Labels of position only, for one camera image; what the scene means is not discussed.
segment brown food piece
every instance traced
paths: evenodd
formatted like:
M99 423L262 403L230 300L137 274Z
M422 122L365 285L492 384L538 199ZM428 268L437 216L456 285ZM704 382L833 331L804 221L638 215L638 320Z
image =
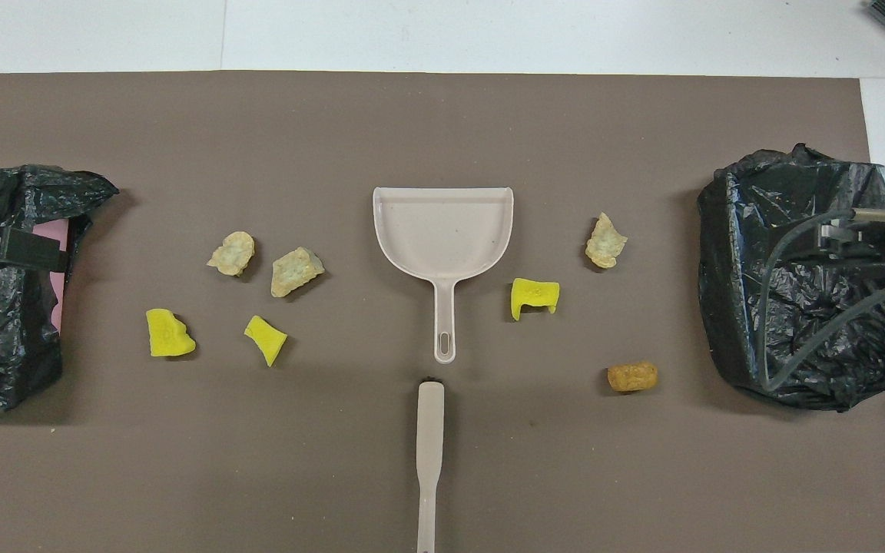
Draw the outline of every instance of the brown food piece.
M637 392L658 384L658 367L649 361L614 365L607 369L607 381L615 392Z

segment beige crumpled foam piece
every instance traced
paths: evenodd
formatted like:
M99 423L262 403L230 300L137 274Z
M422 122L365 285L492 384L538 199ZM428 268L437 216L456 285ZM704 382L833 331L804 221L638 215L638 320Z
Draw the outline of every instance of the beige crumpled foam piece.
M285 297L324 272L323 262L306 248L296 248L271 264L271 295Z
M596 263L597 267L610 269L617 265L617 256L624 251L628 238L614 228L607 214L600 213L593 235L586 241L586 256Z
M248 262L255 255L255 239L241 230L232 232L224 238L224 245L214 250L207 262L209 267L217 267L221 274L239 277Z

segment black cable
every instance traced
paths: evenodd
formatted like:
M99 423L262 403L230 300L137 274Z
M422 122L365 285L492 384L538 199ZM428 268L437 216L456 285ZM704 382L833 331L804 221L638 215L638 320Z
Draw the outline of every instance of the black cable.
M760 298L756 304L757 377L760 380L761 388L765 389L765 391L773 392L775 389L780 388L782 382L790 375L790 373L780 371L780 373L774 377L774 382L776 384L771 385L770 375L767 374L767 299L770 295L770 279L773 276L774 267L777 266L777 261L779 261L781 255L784 254L784 249L787 248L787 245L791 244L797 236L800 236L801 234L804 234L804 232L812 230L812 228L817 227L819 224L826 223L827 221L847 220L847 218L853 218L854 216L856 216L856 211L851 209L833 210L828 211L828 213L825 214L819 214L819 216L808 218L808 220L801 221L801 223L794 225L794 228L791 228L791 230L786 232L780 238L780 241L777 242L777 245L770 252L770 256L767 257L767 262L763 267L763 280L760 283Z
M787 360L787 363L784 364L784 368L781 369L780 373L778 373L774 377L774 380L770 382L773 386L772 389L779 388L780 385L784 384L784 379L796 370L797 365L800 365L805 357L808 357L812 351L817 349L818 346L821 346L821 344L825 342L825 339L828 339L828 336L832 336L832 333L835 333L836 330L842 328L843 325L846 325L846 323L849 323L852 319L857 318L864 312L874 308L876 304L884 301L885 288L877 291L877 293L870 294L870 296L861 299L856 305L853 305L839 315L836 315L827 323L827 325L822 326L821 330L818 330L817 333L809 337L807 342L804 343L804 346L801 346L794 355L791 355L790 359Z

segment dustpan handle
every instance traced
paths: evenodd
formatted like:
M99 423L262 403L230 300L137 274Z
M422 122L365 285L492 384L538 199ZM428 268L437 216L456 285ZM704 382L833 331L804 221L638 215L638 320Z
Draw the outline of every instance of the dustpan handle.
M433 283L436 288L436 361L452 363L456 358L456 315L453 309L455 280L439 280Z

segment white brush handle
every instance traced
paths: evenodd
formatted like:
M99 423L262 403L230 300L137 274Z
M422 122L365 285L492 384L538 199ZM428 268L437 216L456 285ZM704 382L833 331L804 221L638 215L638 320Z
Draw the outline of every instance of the white brush handle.
M436 490L419 494L418 553L436 552Z
M415 469L419 476L419 553L436 550L436 486L443 470L443 395L441 382L419 385Z

